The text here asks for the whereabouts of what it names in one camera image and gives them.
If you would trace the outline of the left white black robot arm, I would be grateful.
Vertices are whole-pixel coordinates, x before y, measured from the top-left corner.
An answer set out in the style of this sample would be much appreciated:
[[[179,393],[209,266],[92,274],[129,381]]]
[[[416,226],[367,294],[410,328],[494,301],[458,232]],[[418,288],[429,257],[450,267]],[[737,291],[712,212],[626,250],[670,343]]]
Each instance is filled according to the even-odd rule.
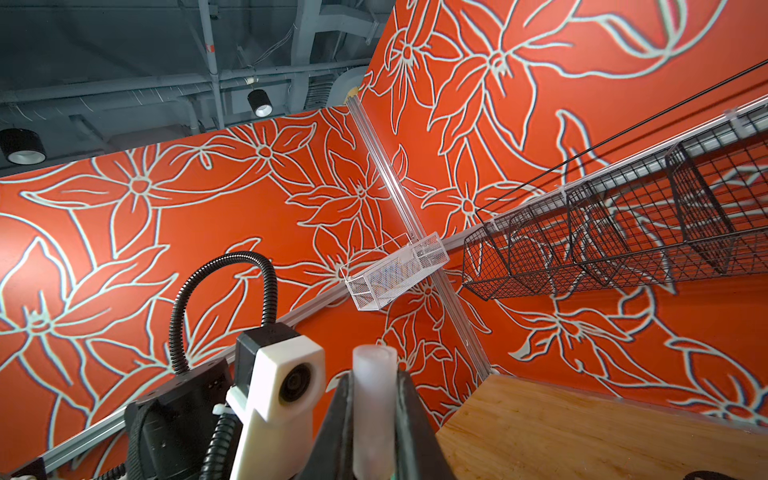
[[[102,479],[226,479],[231,447],[241,423],[233,413],[216,413],[233,385],[224,359],[191,368],[183,326],[194,290],[212,273],[238,263],[257,267],[263,278],[261,324],[277,320],[278,277],[272,262],[252,251],[221,255],[197,269],[180,288],[170,315],[169,351],[174,377],[126,408],[126,460]]]

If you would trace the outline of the clear pen cap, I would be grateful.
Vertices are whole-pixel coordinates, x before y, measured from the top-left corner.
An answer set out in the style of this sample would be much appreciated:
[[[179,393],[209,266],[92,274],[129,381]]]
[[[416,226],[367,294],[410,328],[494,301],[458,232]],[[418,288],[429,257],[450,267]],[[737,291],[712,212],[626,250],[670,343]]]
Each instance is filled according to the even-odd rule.
[[[395,471],[397,352],[380,345],[353,350],[353,474],[389,479]]]

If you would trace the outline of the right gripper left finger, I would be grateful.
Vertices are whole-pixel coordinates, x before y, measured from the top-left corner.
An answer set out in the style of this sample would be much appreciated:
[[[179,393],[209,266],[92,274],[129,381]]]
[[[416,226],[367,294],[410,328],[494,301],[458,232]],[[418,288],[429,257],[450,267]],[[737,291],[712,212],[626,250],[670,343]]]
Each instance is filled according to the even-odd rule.
[[[354,438],[354,385],[344,374],[298,480],[352,480]]]

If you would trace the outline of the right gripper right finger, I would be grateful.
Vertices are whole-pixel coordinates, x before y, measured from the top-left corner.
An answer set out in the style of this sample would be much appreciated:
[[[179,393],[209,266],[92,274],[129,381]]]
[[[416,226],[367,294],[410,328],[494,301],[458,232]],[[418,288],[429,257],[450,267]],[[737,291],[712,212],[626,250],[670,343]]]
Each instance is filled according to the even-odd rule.
[[[429,423],[421,397],[406,371],[397,373],[395,478],[456,479]]]

